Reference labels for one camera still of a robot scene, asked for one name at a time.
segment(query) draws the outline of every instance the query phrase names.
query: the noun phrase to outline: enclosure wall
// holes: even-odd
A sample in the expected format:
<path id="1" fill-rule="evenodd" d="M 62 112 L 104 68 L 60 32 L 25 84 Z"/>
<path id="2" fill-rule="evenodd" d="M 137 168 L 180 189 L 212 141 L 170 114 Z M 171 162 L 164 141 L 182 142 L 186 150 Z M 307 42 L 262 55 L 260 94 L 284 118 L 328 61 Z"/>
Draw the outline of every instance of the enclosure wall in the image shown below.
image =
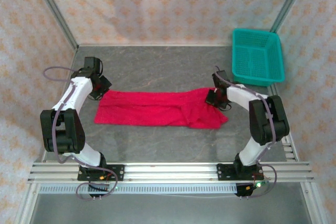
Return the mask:
<path id="1" fill-rule="evenodd" d="M 12 223 L 43 149 L 39 114 L 63 88 L 42 70 L 69 67 L 74 53 L 44 0 L 1 0 L 0 16 L 0 222 Z"/>
<path id="2" fill-rule="evenodd" d="M 285 0 L 55 0 L 78 44 L 230 45 L 270 29 Z"/>
<path id="3" fill-rule="evenodd" d="M 336 221 L 336 0 L 296 0 L 280 29 L 286 82 L 279 90 L 299 156 L 312 161 Z"/>

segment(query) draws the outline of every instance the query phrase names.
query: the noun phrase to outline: red towel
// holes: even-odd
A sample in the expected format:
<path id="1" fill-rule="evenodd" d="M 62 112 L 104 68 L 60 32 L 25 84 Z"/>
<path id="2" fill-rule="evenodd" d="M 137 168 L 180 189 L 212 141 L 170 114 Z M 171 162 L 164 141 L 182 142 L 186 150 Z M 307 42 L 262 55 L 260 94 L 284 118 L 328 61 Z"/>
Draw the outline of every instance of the red towel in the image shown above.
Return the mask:
<path id="1" fill-rule="evenodd" d="M 94 122 L 218 129 L 228 118 L 205 102 L 209 89 L 180 93 L 109 90 L 99 103 Z"/>

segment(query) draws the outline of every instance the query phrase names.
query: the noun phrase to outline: green basket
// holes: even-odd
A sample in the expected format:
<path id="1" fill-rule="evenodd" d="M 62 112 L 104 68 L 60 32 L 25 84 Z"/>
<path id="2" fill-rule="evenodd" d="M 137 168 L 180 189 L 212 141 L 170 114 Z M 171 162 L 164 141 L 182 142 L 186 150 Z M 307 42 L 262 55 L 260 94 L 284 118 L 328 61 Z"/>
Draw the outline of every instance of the green basket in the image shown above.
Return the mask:
<path id="1" fill-rule="evenodd" d="M 279 36 L 267 31 L 234 29 L 232 72 L 234 81 L 270 86 L 285 80 Z"/>

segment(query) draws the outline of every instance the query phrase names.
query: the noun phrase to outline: red cloth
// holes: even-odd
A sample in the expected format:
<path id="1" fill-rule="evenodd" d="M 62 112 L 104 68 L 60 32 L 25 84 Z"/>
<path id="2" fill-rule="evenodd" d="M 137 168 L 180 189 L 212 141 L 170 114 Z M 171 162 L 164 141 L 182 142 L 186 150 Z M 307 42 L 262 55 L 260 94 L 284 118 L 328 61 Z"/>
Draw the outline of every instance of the red cloth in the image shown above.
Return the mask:
<path id="1" fill-rule="evenodd" d="M 99 103 L 94 122 L 218 129 L 228 118 L 205 102 L 208 91 L 209 88 L 180 93 L 109 90 Z"/>

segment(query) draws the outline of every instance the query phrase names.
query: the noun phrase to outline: gray marble surface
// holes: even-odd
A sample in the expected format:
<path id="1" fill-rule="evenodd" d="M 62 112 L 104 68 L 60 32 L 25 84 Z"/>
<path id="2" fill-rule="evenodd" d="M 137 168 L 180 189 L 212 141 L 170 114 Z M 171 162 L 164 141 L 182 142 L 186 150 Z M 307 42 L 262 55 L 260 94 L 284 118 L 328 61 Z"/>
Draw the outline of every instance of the gray marble surface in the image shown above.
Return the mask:
<path id="1" fill-rule="evenodd" d="M 232 80 L 231 47 L 80 47 L 73 68 L 83 67 L 88 56 L 103 61 L 103 74 L 112 83 L 111 89 L 119 91 L 213 87 L 215 65 Z M 264 87 L 252 88 L 267 93 Z M 229 121 L 219 130 L 94 124 L 97 107 L 97 101 L 86 99 L 79 116 L 87 143 L 109 162 L 233 161 L 250 138 L 248 112 L 236 104 L 225 112 Z M 264 161 L 285 160 L 281 143 L 264 157 Z"/>

